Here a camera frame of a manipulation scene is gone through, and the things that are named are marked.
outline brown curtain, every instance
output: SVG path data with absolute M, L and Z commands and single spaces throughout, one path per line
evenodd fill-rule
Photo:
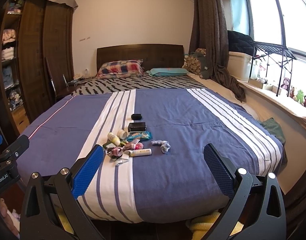
M 230 89 L 239 100 L 244 90 L 227 70 L 229 41 L 222 0 L 194 0 L 194 20 L 190 52 L 206 49 L 206 63 L 210 77 Z

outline chair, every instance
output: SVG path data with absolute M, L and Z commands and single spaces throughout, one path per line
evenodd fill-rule
M 76 89 L 80 87 L 80 85 L 77 86 L 68 86 L 68 83 L 66 81 L 65 75 L 61 74 L 61 70 L 56 71 L 56 68 L 53 68 L 52 65 L 50 67 L 48 59 L 45 57 L 45 63 L 47 67 L 47 71 L 50 75 L 51 79 L 51 85 L 54 90 L 55 94 L 55 101 L 54 103 L 58 102 L 62 98 L 68 96 L 69 94 L 73 93 Z

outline wooden headboard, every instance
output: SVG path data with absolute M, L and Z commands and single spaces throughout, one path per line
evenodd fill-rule
M 143 59 L 144 71 L 152 68 L 180 68 L 184 64 L 182 45 L 173 44 L 132 44 L 97 49 L 96 66 L 111 61 Z

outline green stuffed toy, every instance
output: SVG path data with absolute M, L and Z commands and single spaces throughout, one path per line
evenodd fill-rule
M 297 102 L 300 101 L 299 102 L 300 104 L 303 104 L 303 102 L 304 102 L 304 93 L 301 89 L 297 92 L 296 101 Z

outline yellow towel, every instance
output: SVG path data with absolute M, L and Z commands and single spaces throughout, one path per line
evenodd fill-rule
M 58 206 L 55 206 L 55 210 L 59 216 L 59 219 L 62 223 L 62 226 L 64 228 L 65 231 L 71 233 L 71 234 L 74 234 L 74 230 L 73 228 L 71 227 L 71 224 L 68 220 L 68 218 L 66 217 L 65 213 L 64 213 L 64 210 Z
M 186 226 L 192 231 L 192 240 L 201 240 L 202 237 L 210 230 L 211 226 L 218 219 L 220 213 L 214 211 L 211 215 L 197 217 L 192 220 L 186 221 Z M 237 222 L 235 228 L 231 232 L 231 235 L 240 232 L 243 228 L 243 224 Z

